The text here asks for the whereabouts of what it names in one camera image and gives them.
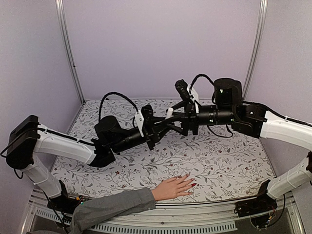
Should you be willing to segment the mannequin hand with nails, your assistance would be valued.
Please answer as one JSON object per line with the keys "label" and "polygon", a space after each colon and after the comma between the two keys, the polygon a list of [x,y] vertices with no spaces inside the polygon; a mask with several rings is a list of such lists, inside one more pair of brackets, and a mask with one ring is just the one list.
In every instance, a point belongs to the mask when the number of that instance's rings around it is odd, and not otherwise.
{"label": "mannequin hand with nails", "polygon": [[151,190],[155,201],[175,199],[180,196],[191,195],[191,188],[196,186],[195,179],[189,178],[190,174],[175,176],[162,181]]}

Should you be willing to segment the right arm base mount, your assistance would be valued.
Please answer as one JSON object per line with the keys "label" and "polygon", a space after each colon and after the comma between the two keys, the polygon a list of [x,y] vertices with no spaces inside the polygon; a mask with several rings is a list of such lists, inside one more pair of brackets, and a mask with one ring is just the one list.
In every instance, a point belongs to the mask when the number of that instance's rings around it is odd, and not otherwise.
{"label": "right arm base mount", "polygon": [[270,180],[268,179],[261,184],[256,198],[235,203],[234,213],[238,214],[238,217],[246,217],[262,212],[273,211],[272,214],[266,214],[250,219],[251,224],[257,229],[267,229],[268,227],[275,225],[281,219],[285,210],[286,197],[283,195],[282,211],[279,217],[274,222],[272,222],[272,220],[276,217],[278,205],[276,199],[269,197],[267,194],[269,182]]}

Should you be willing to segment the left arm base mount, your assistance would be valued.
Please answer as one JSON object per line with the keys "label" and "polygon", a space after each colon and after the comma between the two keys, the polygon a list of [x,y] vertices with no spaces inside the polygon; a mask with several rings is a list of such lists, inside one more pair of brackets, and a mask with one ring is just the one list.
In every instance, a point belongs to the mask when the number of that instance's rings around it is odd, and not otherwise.
{"label": "left arm base mount", "polygon": [[88,199],[82,195],[78,195],[75,198],[70,198],[68,196],[65,184],[61,180],[59,180],[59,183],[61,187],[60,196],[49,198],[47,207],[55,211],[60,211],[62,213],[72,215],[76,207],[82,205]]}

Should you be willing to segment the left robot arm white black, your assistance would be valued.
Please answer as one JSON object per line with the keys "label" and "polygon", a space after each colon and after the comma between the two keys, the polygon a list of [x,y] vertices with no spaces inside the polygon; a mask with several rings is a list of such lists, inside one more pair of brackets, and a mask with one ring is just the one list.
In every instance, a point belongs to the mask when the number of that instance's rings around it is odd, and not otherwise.
{"label": "left robot arm white black", "polygon": [[25,173],[40,187],[53,203],[63,212],[73,204],[66,196],[65,187],[38,159],[37,154],[51,154],[103,168],[115,161],[115,155],[146,143],[153,149],[170,130],[163,118],[139,118],[138,126],[123,129],[116,117],[106,116],[95,125],[96,139],[87,142],[69,136],[38,122],[38,117],[30,115],[10,134],[8,146],[1,152],[8,166]]}

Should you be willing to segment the grey sleeved forearm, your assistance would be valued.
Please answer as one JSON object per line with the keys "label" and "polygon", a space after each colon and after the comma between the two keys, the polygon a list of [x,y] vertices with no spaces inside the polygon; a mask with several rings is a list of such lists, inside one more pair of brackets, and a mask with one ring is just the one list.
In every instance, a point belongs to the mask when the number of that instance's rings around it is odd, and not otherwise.
{"label": "grey sleeved forearm", "polygon": [[75,208],[70,233],[81,234],[112,217],[153,210],[155,207],[156,201],[148,188],[88,200]]}

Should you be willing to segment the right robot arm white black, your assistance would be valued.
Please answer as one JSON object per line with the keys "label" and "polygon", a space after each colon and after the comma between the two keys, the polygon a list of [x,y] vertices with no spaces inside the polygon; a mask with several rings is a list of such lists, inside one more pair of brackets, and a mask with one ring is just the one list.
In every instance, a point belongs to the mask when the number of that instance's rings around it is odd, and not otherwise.
{"label": "right robot arm white black", "polygon": [[[206,77],[214,86],[212,101],[214,105],[200,105],[193,85],[199,77]],[[232,130],[249,137],[270,138],[297,145],[310,150],[296,167],[283,175],[270,178],[263,182],[252,202],[255,212],[261,213],[283,194],[299,187],[312,179],[312,124],[302,122],[278,114],[261,103],[243,101],[240,81],[231,78],[219,78],[211,81],[204,74],[199,74],[191,84],[184,80],[175,83],[182,101],[167,110],[167,116],[162,123],[167,128],[187,136],[189,131],[198,134],[200,126],[228,125]],[[183,113],[174,112],[184,108]]]}

